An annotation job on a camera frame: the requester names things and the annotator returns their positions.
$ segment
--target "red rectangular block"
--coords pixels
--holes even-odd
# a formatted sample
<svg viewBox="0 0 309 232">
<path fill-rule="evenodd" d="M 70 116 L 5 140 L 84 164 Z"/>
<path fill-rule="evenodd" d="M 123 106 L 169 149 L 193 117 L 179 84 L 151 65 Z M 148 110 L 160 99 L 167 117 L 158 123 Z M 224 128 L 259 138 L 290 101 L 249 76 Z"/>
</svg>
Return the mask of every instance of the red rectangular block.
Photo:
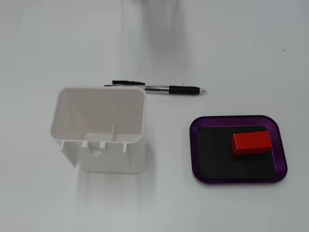
<svg viewBox="0 0 309 232">
<path fill-rule="evenodd" d="M 267 153 L 272 148 L 268 131 L 234 134 L 231 144 L 234 156 Z"/>
</svg>

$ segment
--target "pen clip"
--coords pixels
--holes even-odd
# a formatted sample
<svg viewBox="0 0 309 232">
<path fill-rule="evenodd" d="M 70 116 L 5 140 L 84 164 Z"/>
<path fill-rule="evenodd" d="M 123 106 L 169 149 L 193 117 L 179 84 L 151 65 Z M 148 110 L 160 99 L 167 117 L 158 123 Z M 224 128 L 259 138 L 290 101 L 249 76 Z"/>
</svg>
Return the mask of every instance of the pen clip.
<svg viewBox="0 0 309 232">
<path fill-rule="evenodd" d="M 124 86 L 144 86 L 143 82 L 138 81 L 112 81 L 113 85 L 124 85 Z"/>
</svg>

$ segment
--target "pen tip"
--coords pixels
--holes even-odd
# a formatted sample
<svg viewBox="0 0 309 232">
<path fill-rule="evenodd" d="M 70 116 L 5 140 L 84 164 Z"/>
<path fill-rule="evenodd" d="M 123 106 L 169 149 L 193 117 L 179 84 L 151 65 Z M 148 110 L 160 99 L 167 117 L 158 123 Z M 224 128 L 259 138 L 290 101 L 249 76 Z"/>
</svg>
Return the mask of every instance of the pen tip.
<svg viewBox="0 0 309 232">
<path fill-rule="evenodd" d="M 207 93 L 207 89 L 199 88 L 199 93 Z"/>
</svg>

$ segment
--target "black mat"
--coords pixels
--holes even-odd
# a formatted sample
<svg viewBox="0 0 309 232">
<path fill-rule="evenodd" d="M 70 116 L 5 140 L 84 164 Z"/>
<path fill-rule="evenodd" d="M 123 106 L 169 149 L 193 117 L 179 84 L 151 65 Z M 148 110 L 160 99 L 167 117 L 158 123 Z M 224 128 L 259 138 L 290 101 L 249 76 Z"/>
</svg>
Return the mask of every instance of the black mat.
<svg viewBox="0 0 309 232">
<path fill-rule="evenodd" d="M 199 174 L 204 179 L 271 179 L 275 166 L 271 151 L 234 157 L 235 133 L 266 131 L 265 127 L 205 127 L 197 131 Z"/>
</svg>

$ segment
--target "silver pen barrel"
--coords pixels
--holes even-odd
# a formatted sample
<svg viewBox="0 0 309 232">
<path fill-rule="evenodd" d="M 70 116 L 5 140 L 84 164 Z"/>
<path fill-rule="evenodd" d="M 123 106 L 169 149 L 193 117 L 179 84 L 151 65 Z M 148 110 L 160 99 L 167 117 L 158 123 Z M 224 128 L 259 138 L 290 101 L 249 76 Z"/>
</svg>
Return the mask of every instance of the silver pen barrel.
<svg viewBox="0 0 309 232">
<path fill-rule="evenodd" d="M 169 94 L 169 86 L 145 86 L 147 93 L 167 93 Z"/>
</svg>

